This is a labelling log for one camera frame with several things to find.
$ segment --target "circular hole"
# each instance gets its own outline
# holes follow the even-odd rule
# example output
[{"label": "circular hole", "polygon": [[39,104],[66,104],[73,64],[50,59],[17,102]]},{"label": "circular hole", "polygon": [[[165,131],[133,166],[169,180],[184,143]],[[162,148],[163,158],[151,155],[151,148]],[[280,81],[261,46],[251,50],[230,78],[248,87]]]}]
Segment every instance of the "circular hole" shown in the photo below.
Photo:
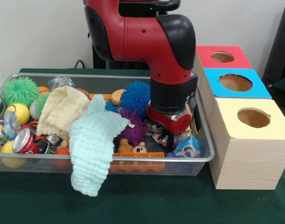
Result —
[{"label": "circular hole", "polygon": [[224,52],[224,51],[214,52],[211,55],[211,58],[221,63],[233,62],[235,60],[235,57],[233,57],[232,54]]},{"label": "circular hole", "polygon": [[251,127],[266,127],[270,123],[270,117],[263,111],[256,108],[244,108],[237,113],[241,122]]},{"label": "circular hole", "polygon": [[246,92],[253,87],[253,84],[249,79],[237,74],[226,74],[221,76],[219,81],[222,86],[232,91]]}]

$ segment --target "black cable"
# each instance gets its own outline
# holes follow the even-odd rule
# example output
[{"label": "black cable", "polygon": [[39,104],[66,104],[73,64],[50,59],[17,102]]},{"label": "black cable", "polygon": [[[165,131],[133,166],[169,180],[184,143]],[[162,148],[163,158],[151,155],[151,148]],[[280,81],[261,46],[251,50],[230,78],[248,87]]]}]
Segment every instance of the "black cable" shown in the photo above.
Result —
[{"label": "black cable", "polygon": [[78,60],[78,61],[76,62],[74,69],[77,68],[77,66],[78,66],[79,63],[81,63],[82,67],[85,69],[85,65],[84,65],[84,63],[83,63],[82,60]]}]

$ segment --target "yellow towel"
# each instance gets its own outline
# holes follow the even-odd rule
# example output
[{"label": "yellow towel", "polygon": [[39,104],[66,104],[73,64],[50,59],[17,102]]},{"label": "yellow towel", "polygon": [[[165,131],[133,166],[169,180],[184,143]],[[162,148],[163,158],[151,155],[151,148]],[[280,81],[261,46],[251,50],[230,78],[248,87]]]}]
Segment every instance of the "yellow towel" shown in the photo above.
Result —
[{"label": "yellow towel", "polygon": [[87,96],[72,87],[56,88],[42,110],[37,135],[55,134],[62,139],[68,138],[70,125],[87,110],[89,102]]}]

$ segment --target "green spiky ball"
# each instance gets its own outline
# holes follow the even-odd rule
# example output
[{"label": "green spiky ball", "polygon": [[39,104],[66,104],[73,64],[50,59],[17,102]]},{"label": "green spiky ball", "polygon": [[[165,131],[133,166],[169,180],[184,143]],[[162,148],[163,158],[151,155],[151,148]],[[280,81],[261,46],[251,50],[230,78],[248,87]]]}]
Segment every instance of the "green spiky ball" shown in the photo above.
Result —
[{"label": "green spiky ball", "polygon": [[4,85],[3,94],[7,105],[23,104],[30,108],[40,95],[40,89],[29,77],[19,77]]},{"label": "green spiky ball", "polygon": [[35,113],[36,113],[36,115],[37,115],[38,118],[39,118],[39,117],[41,116],[41,114],[42,114],[42,110],[43,110],[43,108],[44,108],[44,106],[45,106],[45,103],[46,103],[46,101],[47,101],[49,95],[50,95],[50,92],[46,92],[46,94],[40,95],[40,96],[38,97],[38,99],[36,100]]}]

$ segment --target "white wall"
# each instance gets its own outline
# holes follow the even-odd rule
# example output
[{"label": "white wall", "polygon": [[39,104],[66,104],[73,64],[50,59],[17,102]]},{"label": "white wall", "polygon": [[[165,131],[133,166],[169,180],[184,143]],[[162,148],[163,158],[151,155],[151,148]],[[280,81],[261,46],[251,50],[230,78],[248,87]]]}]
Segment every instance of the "white wall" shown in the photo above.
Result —
[{"label": "white wall", "polygon": [[[260,75],[285,0],[182,0],[198,45],[239,45]],[[0,83],[20,68],[92,67],[82,0],[0,1]]]}]

